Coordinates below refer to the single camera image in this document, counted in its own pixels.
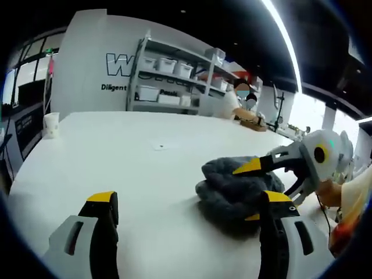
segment face mask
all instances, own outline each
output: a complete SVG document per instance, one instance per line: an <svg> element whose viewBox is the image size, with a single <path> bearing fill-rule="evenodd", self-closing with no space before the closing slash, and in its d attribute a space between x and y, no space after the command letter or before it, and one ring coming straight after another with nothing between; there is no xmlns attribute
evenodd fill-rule
<svg viewBox="0 0 372 279"><path fill-rule="evenodd" d="M249 99L247 102L246 102L246 108L247 109L252 109L256 104L256 101L253 100L253 99Z"/></svg>
<svg viewBox="0 0 372 279"><path fill-rule="evenodd" d="M240 98L245 99L249 95L249 90L238 90L237 94Z"/></svg>

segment plastic bin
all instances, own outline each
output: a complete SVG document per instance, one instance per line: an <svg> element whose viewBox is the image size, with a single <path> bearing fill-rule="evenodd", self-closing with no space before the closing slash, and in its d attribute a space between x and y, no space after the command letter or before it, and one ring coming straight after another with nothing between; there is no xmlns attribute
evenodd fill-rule
<svg viewBox="0 0 372 279"><path fill-rule="evenodd" d="M163 73L170 73L172 74L174 71L174 67L176 65L175 60L170 60L168 58L159 58L156 64L156 69L158 71L162 71Z"/></svg>
<svg viewBox="0 0 372 279"><path fill-rule="evenodd" d="M178 62L176 66L174 67L174 74L184 77L184 78L190 78L191 71L194 67L187 65L185 63Z"/></svg>
<svg viewBox="0 0 372 279"><path fill-rule="evenodd" d="M150 101L156 102L158 99L160 89L147 86L147 85L139 85L138 86L138 97L140 101Z"/></svg>
<svg viewBox="0 0 372 279"><path fill-rule="evenodd" d="M204 52L204 56L210 60L213 60L213 55L217 56L215 64L222 67L226 53L219 48L209 48Z"/></svg>
<svg viewBox="0 0 372 279"><path fill-rule="evenodd" d="M182 95L180 99L180 106L191 106L191 96Z"/></svg>
<svg viewBox="0 0 372 279"><path fill-rule="evenodd" d="M178 96L168 96L168 95L159 95L158 103L166 103L168 105L179 105L180 97Z"/></svg>
<svg viewBox="0 0 372 279"><path fill-rule="evenodd" d="M212 79L211 84L222 91L226 91L227 89L227 82L222 77Z"/></svg>
<svg viewBox="0 0 372 279"><path fill-rule="evenodd" d="M156 59L150 57L144 57L141 62L141 69L153 70Z"/></svg>

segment window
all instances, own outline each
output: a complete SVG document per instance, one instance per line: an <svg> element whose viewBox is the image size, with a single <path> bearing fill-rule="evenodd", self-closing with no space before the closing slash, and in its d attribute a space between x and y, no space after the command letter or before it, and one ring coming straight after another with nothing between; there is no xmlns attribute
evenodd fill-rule
<svg viewBox="0 0 372 279"><path fill-rule="evenodd" d="M303 131L306 130L306 126L309 126L311 131L320 130L325 112L326 103L305 94L296 93L288 123Z"/></svg>
<svg viewBox="0 0 372 279"><path fill-rule="evenodd" d="M44 39L33 42L30 49L28 50L27 55L24 58L28 58L28 57L34 56L36 54L39 54L43 40Z"/></svg>
<svg viewBox="0 0 372 279"><path fill-rule="evenodd" d="M9 64L8 64L8 69L9 70L17 65L21 54L22 54L22 49L20 49L19 51L16 51L15 53L12 54L12 57L10 58Z"/></svg>
<svg viewBox="0 0 372 279"><path fill-rule="evenodd" d="M45 44L42 47L42 51L45 51L48 48L59 48L64 35L64 33L61 33L46 38Z"/></svg>
<svg viewBox="0 0 372 279"><path fill-rule="evenodd" d="M56 61L57 54L53 54L53 61ZM40 58L39 65L37 66L37 72L36 72L36 79L35 80L43 80L47 77L47 70L49 65L50 56L46 56L43 58Z"/></svg>
<svg viewBox="0 0 372 279"><path fill-rule="evenodd" d="M349 140L352 142L355 151L356 142L358 141L359 124L354 119L352 119L346 113L336 110L333 130L337 134L345 131L348 134Z"/></svg>
<svg viewBox="0 0 372 279"><path fill-rule="evenodd" d="M36 61L26 63L21 66L16 81L16 92L14 102L18 103L18 86L34 81Z"/></svg>
<svg viewBox="0 0 372 279"><path fill-rule="evenodd" d="M2 103L10 103L12 100L15 72L15 70L12 70L6 75L2 91Z"/></svg>

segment hand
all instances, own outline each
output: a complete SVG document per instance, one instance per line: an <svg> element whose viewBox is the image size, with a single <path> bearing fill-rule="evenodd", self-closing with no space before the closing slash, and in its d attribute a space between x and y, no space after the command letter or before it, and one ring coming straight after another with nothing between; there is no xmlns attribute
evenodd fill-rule
<svg viewBox="0 0 372 279"><path fill-rule="evenodd" d="M321 182L315 193L325 206L341 206L341 185L334 183L332 180L328 179Z"/></svg>

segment wall lettering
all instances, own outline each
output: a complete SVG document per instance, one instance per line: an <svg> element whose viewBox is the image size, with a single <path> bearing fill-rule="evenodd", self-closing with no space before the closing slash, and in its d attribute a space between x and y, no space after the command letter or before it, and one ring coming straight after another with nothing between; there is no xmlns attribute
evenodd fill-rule
<svg viewBox="0 0 372 279"><path fill-rule="evenodd" d="M134 55L106 53L106 69L108 76L129 77L132 70Z"/></svg>
<svg viewBox="0 0 372 279"><path fill-rule="evenodd" d="M114 86L112 84L102 84L101 90L109 90L114 92L115 90L127 90L126 86Z"/></svg>

